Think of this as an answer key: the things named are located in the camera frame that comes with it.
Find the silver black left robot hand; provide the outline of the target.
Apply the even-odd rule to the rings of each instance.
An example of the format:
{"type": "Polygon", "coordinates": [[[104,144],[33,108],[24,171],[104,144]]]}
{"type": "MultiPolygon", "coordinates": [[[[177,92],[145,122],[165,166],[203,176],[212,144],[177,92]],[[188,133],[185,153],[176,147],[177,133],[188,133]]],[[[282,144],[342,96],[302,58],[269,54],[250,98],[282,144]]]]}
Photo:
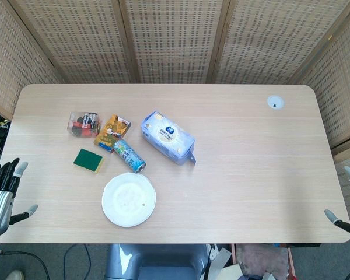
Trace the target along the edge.
{"type": "Polygon", "coordinates": [[[19,161],[20,159],[16,158],[12,162],[0,165],[0,235],[5,233],[10,225],[31,217],[38,209],[38,205],[35,204],[23,213],[12,215],[20,180],[28,167],[27,162],[19,161]]]}

